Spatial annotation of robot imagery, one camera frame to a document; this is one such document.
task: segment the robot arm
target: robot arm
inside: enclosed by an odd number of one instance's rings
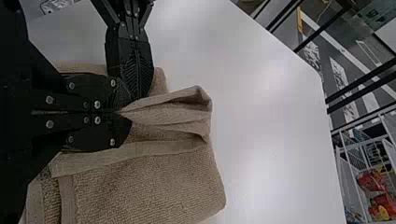
[[[21,5],[0,1],[0,222],[18,223],[29,183],[61,151],[120,147],[132,122],[116,113],[153,77],[144,26],[152,2],[92,0],[107,24],[108,77],[59,74],[29,41]]]

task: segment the red object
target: red object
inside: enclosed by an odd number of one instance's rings
[[[358,175],[358,184],[370,191],[388,190],[382,175],[377,170],[366,171]]]
[[[396,200],[393,195],[383,193],[374,197],[373,200],[378,205],[382,205],[388,211],[390,217],[396,217]]]

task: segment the table surface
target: table surface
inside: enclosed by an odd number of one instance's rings
[[[28,27],[53,62],[105,62],[106,26],[90,1]],[[170,89],[200,85],[214,101],[227,205],[205,223],[345,223],[321,81],[308,64],[229,0],[157,1],[147,29]]]

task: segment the bolt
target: bolt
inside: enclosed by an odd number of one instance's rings
[[[85,117],[85,118],[84,118],[84,123],[89,123],[89,122],[90,122],[90,118]]]
[[[95,124],[100,124],[100,122],[101,122],[101,119],[99,117],[96,117],[95,118]]]
[[[70,144],[74,143],[74,137],[73,137],[72,135],[70,135],[70,136],[67,138],[67,142],[70,143]]]
[[[116,140],[114,138],[110,139],[110,146],[114,147],[116,145]]]
[[[47,96],[46,97],[46,103],[49,104],[49,105],[52,105],[53,104],[53,97],[52,96]]]
[[[69,83],[69,89],[73,90],[76,87],[76,84],[74,84],[74,82],[70,82]]]
[[[99,109],[100,108],[100,102],[99,101],[95,101],[93,106],[95,107],[95,109]]]
[[[47,123],[46,123],[46,127],[48,128],[48,129],[51,129],[51,128],[53,128],[53,121],[52,120],[47,120]]]

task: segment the knit fabric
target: knit fabric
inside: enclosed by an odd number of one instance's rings
[[[59,70],[106,73],[101,65]],[[49,164],[29,187],[28,223],[198,223],[225,206],[209,138],[212,102],[200,87],[168,93],[165,81],[156,68],[150,97],[119,112],[134,123],[123,146],[60,153]]]

